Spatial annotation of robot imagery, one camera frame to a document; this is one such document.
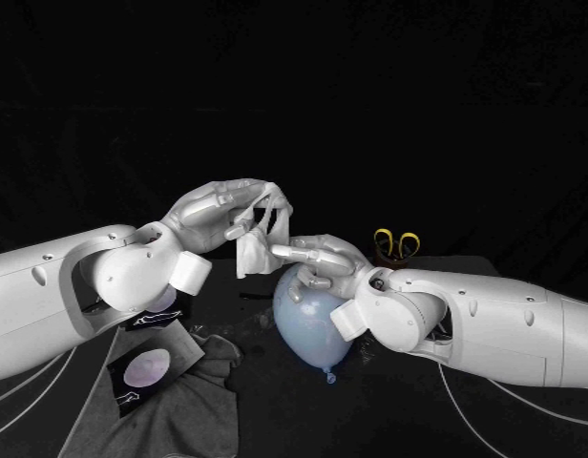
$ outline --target black backdrop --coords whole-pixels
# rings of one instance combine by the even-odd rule
[[[0,3],[0,252],[237,177],[588,301],[588,2]]]

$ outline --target white cloth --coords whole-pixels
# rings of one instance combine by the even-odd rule
[[[235,243],[235,268],[238,279],[242,279],[245,274],[270,274],[283,265],[283,260],[273,256],[270,247],[274,244],[289,244],[289,217],[293,214],[293,207],[290,206],[281,189],[276,183],[266,183],[261,195],[255,198],[245,211],[235,217],[234,224],[240,222],[241,219],[245,219],[247,221],[254,220],[254,205],[266,197],[270,197],[270,199],[263,219],[251,230],[238,237]],[[273,206],[276,201],[281,203],[281,200],[284,200],[286,204],[283,205],[283,208],[276,209],[277,220],[273,225],[273,230],[268,233]]]

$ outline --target light blue balloon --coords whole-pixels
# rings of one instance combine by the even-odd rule
[[[274,295],[274,315],[279,333],[297,356],[313,367],[323,369],[328,383],[336,380],[332,366],[344,359],[351,342],[338,333],[331,312],[346,302],[331,293],[300,287],[303,301],[294,303],[289,297],[289,283],[297,274],[297,263],[279,279]]]

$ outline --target robotic hand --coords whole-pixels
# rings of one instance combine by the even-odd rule
[[[372,267],[329,235],[290,245],[271,248],[306,264],[289,296],[300,301],[303,284],[348,299],[331,315],[346,341],[370,330],[393,351],[494,381],[588,388],[588,303],[525,281]],[[450,335],[436,332],[448,320]]]
[[[170,287],[198,294],[211,271],[198,255],[225,242],[231,214],[250,206],[264,184],[214,181],[139,229],[105,226],[0,254],[0,379],[97,337]]]

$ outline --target gray cloth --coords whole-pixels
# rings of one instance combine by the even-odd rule
[[[110,361],[159,332],[118,331]],[[235,393],[224,385],[242,355],[221,336],[192,334],[205,356],[147,403],[118,418],[107,369],[61,458],[232,458],[238,454]]]

